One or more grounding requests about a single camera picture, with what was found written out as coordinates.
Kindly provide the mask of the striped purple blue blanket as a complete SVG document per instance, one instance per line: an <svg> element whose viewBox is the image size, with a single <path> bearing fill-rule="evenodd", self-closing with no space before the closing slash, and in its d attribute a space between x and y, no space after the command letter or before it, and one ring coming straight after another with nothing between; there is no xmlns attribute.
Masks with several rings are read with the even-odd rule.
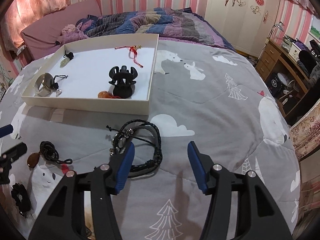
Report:
<svg viewBox="0 0 320 240"><path fill-rule="evenodd" d="M88 15L79 19L76 25L80 25L80 29L88 37L135 33L157 34L163 39L234 50L214 27L190 8L154 8L103 16Z"/></svg>

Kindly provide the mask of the pink curtain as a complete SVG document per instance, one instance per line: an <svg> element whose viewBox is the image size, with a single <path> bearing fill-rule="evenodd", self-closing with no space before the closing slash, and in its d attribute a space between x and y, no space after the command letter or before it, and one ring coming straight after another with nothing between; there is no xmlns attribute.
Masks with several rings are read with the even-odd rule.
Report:
<svg viewBox="0 0 320 240"><path fill-rule="evenodd" d="M71 0L14 0L1 20L5 49L16 51L23 44L23 29L70 3Z"/></svg>

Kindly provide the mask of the pink headboard cushion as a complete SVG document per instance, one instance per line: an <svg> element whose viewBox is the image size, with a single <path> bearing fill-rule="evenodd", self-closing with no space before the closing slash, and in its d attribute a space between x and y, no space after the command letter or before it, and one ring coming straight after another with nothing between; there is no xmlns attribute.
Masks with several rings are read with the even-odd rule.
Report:
<svg viewBox="0 0 320 240"><path fill-rule="evenodd" d="M101 16L96 0L68 5L65 9L48 14L24 28L21 37L31 58L38 60L58 50L55 41L61 35L61 30L68 24L76 24L88 15Z"/></svg>

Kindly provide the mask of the cream flower hair accessory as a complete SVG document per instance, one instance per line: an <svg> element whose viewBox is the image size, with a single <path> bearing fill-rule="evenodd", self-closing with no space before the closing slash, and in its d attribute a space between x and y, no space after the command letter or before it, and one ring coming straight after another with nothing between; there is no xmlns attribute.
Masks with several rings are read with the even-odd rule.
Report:
<svg viewBox="0 0 320 240"><path fill-rule="evenodd" d="M84 215L87 238L95 239L91 208L91 193L89 191L84 192Z"/></svg>

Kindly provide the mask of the framed wedding photo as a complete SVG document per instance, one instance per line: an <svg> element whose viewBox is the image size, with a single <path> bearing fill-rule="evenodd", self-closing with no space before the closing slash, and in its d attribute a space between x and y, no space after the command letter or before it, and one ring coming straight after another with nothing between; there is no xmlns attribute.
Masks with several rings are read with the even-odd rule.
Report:
<svg viewBox="0 0 320 240"><path fill-rule="evenodd" d="M312 16L309 34L319 41L320 39L320 19L317 18L315 15Z"/></svg>

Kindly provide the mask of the white wardrobe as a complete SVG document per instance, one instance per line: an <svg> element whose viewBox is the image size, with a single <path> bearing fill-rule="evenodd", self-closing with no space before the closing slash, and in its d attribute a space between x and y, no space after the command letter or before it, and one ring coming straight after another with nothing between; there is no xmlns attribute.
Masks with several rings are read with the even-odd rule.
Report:
<svg viewBox="0 0 320 240"><path fill-rule="evenodd" d="M259 57L278 7L279 0L208 0L204 19L234 49Z"/></svg>

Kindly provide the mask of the white shallow tray box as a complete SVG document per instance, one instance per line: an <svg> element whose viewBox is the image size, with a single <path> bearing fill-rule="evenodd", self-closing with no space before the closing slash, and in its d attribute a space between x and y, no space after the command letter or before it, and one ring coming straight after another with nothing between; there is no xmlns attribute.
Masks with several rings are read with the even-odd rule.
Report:
<svg viewBox="0 0 320 240"><path fill-rule="evenodd" d="M29 82L22 94L28 105L82 111L148 115L153 71L158 46L157 34L120 34L88 38L63 45ZM112 92L112 67L135 67L138 76L128 99L101 99L101 91ZM68 75L59 81L62 93L36 94L38 78L49 73Z"/></svg>

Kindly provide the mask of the wooden desk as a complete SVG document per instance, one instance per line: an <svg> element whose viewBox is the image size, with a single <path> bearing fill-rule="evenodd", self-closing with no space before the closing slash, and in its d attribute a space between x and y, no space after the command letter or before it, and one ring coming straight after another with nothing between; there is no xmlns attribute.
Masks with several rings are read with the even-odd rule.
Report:
<svg viewBox="0 0 320 240"><path fill-rule="evenodd" d="M308 77L300 69L297 62L279 45L270 38L266 40L265 47L255 67L265 83L272 73L283 73L290 80L294 80L293 87L275 97L280 112L286 120L291 119L310 90Z"/></svg>

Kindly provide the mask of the black bag on desk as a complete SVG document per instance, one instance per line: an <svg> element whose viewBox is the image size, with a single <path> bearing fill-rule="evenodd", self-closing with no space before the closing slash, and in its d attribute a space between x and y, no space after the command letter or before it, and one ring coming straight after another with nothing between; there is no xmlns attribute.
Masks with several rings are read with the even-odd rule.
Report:
<svg viewBox="0 0 320 240"><path fill-rule="evenodd" d="M311 79L316 77L319 72L319 43L310 40L311 50L308 48L301 50L298 54L298 65L303 73Z"/></svg>

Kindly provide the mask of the grey polar bear quilt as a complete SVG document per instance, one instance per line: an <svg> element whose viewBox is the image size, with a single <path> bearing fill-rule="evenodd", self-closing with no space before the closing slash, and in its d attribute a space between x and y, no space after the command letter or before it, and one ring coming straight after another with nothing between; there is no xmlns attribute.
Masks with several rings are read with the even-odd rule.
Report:
<svg viewBox="0 0 320 240"><path fill-rule="evenodd" d="M77 172L109 160L113 133L134 115L28 106L22 94L47 59L29 64L1 102L1 125L14 132L1 150L19 142L28 152L52 142ZM222 48L161 40L149 112L162 139L155 174L129 179L114 198L124 239L198 239L210 198L197 188L187 157L194 141L201 153L229 171L255 171L279 206L290 230L298 219L300 170L289 127L277 103L241 55Z"/></svg>

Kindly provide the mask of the black hair claw clip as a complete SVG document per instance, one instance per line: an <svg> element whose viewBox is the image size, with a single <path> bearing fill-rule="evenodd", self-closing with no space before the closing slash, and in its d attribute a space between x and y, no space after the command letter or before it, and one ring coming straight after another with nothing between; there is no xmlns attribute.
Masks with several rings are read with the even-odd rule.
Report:
<svg viewBox="0 0 320 240"><path fill-rule="evenodd" d="M125 65L121 68L118 66L111 68L109 71L111 81L108 83L113 86L113 96L121 99L130 98L133 94L132 87L136 84L137 76L138 72L134 67L130 67L130 70Z"/></svg>

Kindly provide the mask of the red cord orange bead pendant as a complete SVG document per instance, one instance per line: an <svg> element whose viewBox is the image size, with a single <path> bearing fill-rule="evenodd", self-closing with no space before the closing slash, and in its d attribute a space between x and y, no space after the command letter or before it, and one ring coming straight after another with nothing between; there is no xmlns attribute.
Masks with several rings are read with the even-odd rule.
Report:
<svg viewBox="0 0 320 240"><path fill-rule="evenodd" d="M120 97L114 96L112 93L108 91L101 91L98 93L98 98L101 99L119 99Z"/></svg>

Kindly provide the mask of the black scrunchie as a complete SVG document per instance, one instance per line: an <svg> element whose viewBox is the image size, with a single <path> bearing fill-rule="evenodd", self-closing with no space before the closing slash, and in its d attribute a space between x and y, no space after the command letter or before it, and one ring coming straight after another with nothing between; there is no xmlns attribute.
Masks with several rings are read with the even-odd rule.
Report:
<svg viewBox="0 0 320 240"><path fill-rule="evenodd" d="M21 216L26 217L31 210L31 202L23 184L14 184L12 186L11 197L15 201Z"/></svg>

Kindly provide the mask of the white drum under desk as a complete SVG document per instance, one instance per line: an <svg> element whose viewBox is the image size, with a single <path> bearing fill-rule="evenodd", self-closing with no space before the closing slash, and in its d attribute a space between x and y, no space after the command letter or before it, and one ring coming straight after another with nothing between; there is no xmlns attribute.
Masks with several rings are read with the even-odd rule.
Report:
<svg viewBox="0 0 320 240"><path fill-rule="evenodd" d="M288 90L293 87L294 80L290 80L283 73L272 73L267 80L267 87L271 92L272 96L275 98L279 96L283 90Z"/></svg>

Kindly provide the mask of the floral upholstered chair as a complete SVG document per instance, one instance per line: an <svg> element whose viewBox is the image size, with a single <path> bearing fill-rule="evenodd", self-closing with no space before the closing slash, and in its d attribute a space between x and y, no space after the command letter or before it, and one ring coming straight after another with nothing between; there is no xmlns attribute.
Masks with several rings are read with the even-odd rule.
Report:
<svg viewBox="0 0 320 240"><path fill-rule="evenodd" d="M298 160L303 159L319 146L320 128L319 100L290 128L295 153Z"/></svg>

